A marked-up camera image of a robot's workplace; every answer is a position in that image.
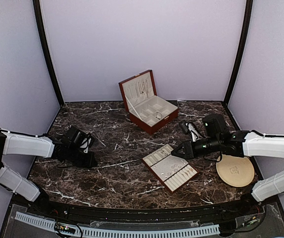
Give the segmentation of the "red jewelry tray insert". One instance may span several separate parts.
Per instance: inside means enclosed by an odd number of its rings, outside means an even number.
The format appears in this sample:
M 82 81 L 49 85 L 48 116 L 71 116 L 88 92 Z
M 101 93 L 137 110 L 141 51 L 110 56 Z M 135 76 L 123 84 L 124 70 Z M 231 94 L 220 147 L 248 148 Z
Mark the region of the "red jewelry tray insert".
M 185 159 L 171 155 L 173 148 L 166 144 L 142 158 L 145 166 L 171 193 L 176 192 L 199 172 Z

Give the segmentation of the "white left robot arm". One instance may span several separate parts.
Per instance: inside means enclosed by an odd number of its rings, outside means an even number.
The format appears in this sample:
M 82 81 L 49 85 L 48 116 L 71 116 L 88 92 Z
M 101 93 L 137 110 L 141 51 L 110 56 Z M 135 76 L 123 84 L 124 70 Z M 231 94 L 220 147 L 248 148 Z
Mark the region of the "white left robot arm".
M 94 152 L 90 150 L 94 141 L 92 134 L 75 126 L 56 138 L 49 134 L 32 135 L 0 127 L 0 185 L 33 202 L 34 209 L 42 216 L 49 216 L 53 212 L 53 205 L 47 201 L 47 193 L 36 183 L 11 169 L 3 159 L 41 157 L 67 161 L 74 167 L 89 169 L 97 165 Z

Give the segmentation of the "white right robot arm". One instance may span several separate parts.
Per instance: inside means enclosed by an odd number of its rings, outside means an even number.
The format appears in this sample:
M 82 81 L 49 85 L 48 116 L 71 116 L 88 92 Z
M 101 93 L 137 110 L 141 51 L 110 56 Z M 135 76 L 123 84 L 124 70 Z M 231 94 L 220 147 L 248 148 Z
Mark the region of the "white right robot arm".
M 185 160 L 214 152 L 234 157 L 274 157 L 284 159 L 284 135 L 265 134 L 256 130 L 231 132 L 220 114 L 211 114 L 202 119 L 207 136 L 181 143 L 172 152 Z M 261 202 L 284 192 L 284 171 L 254 184 L 251 193 L 237 203 L 236 210 L 247 215 Z

